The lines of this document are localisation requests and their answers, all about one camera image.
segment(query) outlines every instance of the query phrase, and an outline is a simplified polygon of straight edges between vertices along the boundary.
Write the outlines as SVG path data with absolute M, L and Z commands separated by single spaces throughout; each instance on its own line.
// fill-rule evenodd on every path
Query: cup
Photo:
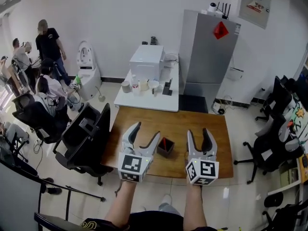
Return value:
M 149 89 L 148 81 L 149 81 L 148 79 L 139 80 L 140 91 Z
M 159 82 L 157 80 L 149 81 L 149 88 L 152 90 L 152 94 L 154 94 L 159 87 Z

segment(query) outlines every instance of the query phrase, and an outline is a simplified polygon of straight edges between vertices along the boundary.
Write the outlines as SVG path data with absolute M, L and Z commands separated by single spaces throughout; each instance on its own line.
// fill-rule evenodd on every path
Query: small pen holder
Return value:
M 174 142 L 166 139 L 166 148 L 164 145 L 164 138 L 162 138 L 162 140 L 160 141 L 160 143 L 157 146 L 157 153 L 162 155 L 163 157 L 168 157 L 169 154 L 173 151 L 174 148 Z
M 171 96 L 172 95 L 172 90 L 170 90 L 170 82 L 165 82 L 165 86 L 164 86 L 164 89 L 163 89 L 163 95 L 168 95 L 168 96 Z

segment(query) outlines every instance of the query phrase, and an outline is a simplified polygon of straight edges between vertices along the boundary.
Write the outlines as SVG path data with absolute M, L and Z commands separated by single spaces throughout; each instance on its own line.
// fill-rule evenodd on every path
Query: red object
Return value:
M 219 22 L 219 24 L 215 27 L 214 29 L 214 35 L 217 39 L 220 39 L 226 35 L 228 35 L 229 32 L 227 30 L 227 28 L 225 27 L 225 25 L 223 24 L 223 22 Z
M 164 141 L 164 147 L 165 147 L 165 151 L 166 151 L 167 147 L 166 147 L 166 139 L 165 139 L 165 137 L 163 138 L 163 141 Z

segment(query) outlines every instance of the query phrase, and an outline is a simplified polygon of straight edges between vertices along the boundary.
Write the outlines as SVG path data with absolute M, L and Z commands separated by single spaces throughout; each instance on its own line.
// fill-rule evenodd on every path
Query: black t-shirt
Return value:
M 54 28 L 48 28 L 46 34 L 37 36 L 35 41 L 42 60 L 51 58 L 57 61 L 61 57 L 60 48 L 56 42 L 58 38 L 59 35 Z
M 183 231 L 183 217 L 162 211 L 133 213 L 124 229 L 115 227 L 111 222 L 100 219 L 86 219 L 81 226 L 96 231 Z M 194 231 L 216 231 L 210 227 L 200 227 Z

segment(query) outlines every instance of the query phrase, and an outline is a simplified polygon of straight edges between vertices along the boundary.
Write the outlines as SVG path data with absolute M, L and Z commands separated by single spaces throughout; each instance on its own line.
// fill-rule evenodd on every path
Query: wooden table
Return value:
M 174 113 L 121 106 L 112 127 L 101 164 L 117 168 L 122 135 L 131 125 L 139 121 L 141 128 L 134 143 L 135 147 L 146 146 L 158 131 L 161 133 L 160 139 L 166 137 L 175 142 L 174 150 L 169 158 L 154 154 L 154 161 L 148 172 L 149 175 L 186 178 L 187 130 L 190 129 L 193 132 L 196 146 L 200 149 L 203 141 L 202 129 L 207 128 L 213 134 L 218 145 L 218 177 L 233 177 L 232 155 L 225 117 L 187 111 Z

